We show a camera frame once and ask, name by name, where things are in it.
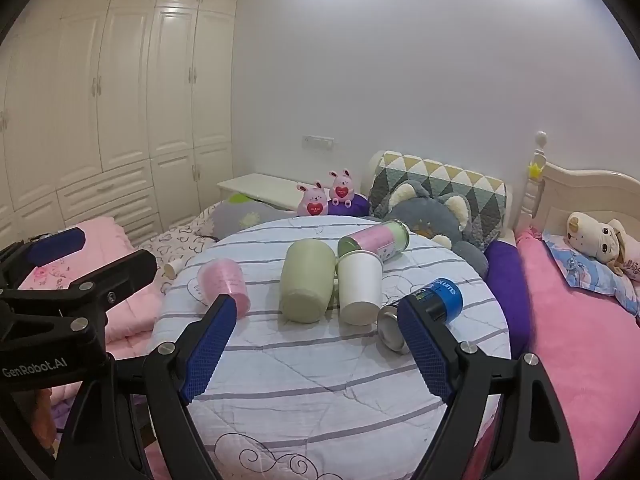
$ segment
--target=green patterned pillow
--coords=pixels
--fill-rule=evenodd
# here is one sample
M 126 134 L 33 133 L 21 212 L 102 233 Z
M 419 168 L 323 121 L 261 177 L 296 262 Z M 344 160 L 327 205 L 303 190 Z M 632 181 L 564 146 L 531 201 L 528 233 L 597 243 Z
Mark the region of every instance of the green patterned pillow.
M 392 191 L 406 180 L 417 180 L 432 197 L 459 193 L 471 206 L 471 232 L 466 237 L 484 251 L 500 235 L 507 204 L 504 182 L 435 160 L 385 152 L 376 168 L 369 194 L 370 215 L 384 218 Z

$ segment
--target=red heart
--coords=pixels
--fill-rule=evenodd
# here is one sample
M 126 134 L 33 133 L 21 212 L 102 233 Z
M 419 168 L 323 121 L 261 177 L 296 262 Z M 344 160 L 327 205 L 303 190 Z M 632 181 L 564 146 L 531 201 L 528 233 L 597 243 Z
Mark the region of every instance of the red heart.
M 324 207 L 318 202 L 310 202 L 306 205 L 306 210 L 309 211 L 311 216 L 318 216 L 322 212 L 322 209 L 324 209 Z

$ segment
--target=blue gripper pad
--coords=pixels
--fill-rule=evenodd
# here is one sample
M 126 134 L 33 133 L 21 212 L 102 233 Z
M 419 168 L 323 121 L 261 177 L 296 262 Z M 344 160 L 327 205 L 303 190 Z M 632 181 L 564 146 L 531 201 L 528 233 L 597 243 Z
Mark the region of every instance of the blue gripper pad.
M 454 389 L 447 376 L 447 364 L 429 331 L 406 300 L 398 305 L 398 327 L 429 391 L 448 402 Z
M 227 296 L 186 360 L 184 384 L 180 390 L 180 396 L 185 403 L 189 404 L 194 397 L 207 389 L 213 371 L 236 326 L 236 316 L 236 302 Z M 199 323 L 206 320 L 205 315 Z
M 27 259 L 36 267 L 44 267 L 79 251 L 83 247 L 84 231 L 79 227 L 74 227 L 38 240 L 29 249 Z

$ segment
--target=white wall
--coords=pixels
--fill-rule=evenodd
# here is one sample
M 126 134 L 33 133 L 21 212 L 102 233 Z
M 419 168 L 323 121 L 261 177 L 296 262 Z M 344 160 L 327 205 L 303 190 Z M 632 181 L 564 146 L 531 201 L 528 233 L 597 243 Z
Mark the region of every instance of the white wall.
M 329 183 L 392 149 L 521 193 L 545 130 L 554 163 L 640 179 L 639 124 L 640 61 L 600 0 L 238 0 L 237 174 Z

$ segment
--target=purple pillow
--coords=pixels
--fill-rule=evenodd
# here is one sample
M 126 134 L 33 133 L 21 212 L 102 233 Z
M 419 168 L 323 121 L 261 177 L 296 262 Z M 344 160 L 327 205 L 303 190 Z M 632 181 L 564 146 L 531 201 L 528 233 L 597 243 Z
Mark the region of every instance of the purple pillow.
M 484 281 L 500 303 L 509 327 L 511 357 L 517 359 L 533 341 L 529 289 L 516 247 L 494 240 L 484 252 L 489 272 Z
M 351 207 L 345 206 L 343 203 L 334 205 L 329 200 L 329 215 L 334 216 L 368 216 L 369 215 L 369 201 L 362 195 L 355 195 L 351 200 Z

